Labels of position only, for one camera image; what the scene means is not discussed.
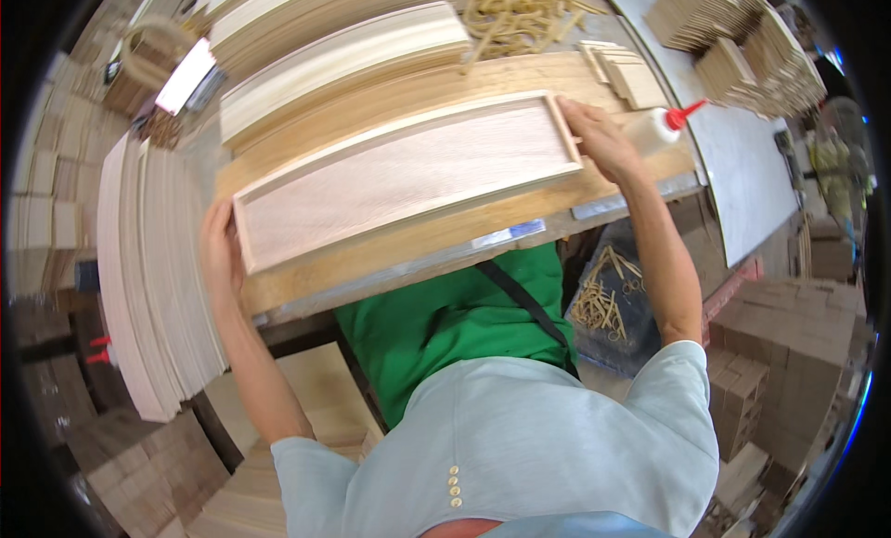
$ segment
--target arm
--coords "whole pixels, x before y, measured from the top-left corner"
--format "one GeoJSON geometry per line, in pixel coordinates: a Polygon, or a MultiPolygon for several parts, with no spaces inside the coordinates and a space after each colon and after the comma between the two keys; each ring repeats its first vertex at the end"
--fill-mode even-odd
{"type": "Polygon", "coordinates": [[[702,296],[696,268],[668,207],[642,159],[603,109],[558,98],[579,150],[589,156],[628,202],[647,295],[662,345],[680,340],[701,343],[702,296]]]}
{"type": "Polygon", "coordinates": [[[266,443],[291,436],[316,439],[288,380],[241,311],[244,266],[231,220],[231,199],[210,207],[201,225],[200,256],[210,309],[232,366],[238,395],[266,443]]]}

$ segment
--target red glue nozzle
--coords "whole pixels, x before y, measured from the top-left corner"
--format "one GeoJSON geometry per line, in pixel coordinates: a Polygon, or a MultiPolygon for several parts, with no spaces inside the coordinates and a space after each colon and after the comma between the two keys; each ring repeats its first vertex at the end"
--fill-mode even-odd
{"type": "Polygon", "coordinates": [[[672,130],[680,130],[687,123],[687,117],[693,114],[696,109],[702,107],[708,102],[707,98],[696,101],[686,109],[668,109],[665,112],[665,123],[672,130]]]}

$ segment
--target glue bottle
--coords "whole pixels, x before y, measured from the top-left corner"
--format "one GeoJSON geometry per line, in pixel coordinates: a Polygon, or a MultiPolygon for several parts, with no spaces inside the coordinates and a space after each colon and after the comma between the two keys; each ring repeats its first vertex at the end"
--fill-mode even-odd
{"type": "Polygon", "coordinates": [[[708,102],[707,98],[697,101],[686,109],[663,109],[656,107],[647,114],[626,124],[622,132],[634,144],[640,156],[649,156],[678,141],[687,117],[708,102]]]}

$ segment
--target black apron strap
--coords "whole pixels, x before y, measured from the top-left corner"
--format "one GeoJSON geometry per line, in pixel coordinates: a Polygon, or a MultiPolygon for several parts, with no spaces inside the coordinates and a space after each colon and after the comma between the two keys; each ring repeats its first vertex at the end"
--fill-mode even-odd
{"type": "Polygon", "coordinates": [[[538,322],[538,325],[541,326],[544,332],[553,337],[555,341],[560,343],[561,346],[566,349],[566,365],[563,369],[569,372],[569,375],[578,379],[578,370],[572,363],[571,353],[569,352],[569,343],[566,341],[566,336],[563,335],[563,332],[557,329],[557,326],[551,321],[551,318],[548,317],[548,314],[544,311],[542,305],[539,304],[536,299],[532,298],[532,295],[529,294],[526,288],[523,288],[513,277],[507,275],[507,273],[504,272],[501,267],[498,267],[492,260],[480,262],[477,264],[477,269],[498,285],[498,287],[516,302],[517,305],[528,311],[529,315],[532,316],[532,319],[538,322]]]}

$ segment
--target hand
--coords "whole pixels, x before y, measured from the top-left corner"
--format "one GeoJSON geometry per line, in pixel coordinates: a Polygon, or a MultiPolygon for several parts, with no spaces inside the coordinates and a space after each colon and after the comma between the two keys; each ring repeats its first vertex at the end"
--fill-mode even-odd
{"type": "Polygon", "coordinates": [[[223,198],[210,206],[201,224],[201,271],[211,302],[234,300],[238,304],[244,283],[241,246],[232,219],[232,199],[223,198]]]}
{"type": "Polygon", "coordinates": [[[589,156],[608,181],[618,184],[626,175],[645,173],[637,149],[605,110],[561,96],[557,103],[573,135],[582,139],[579,152],[589,156]]]}

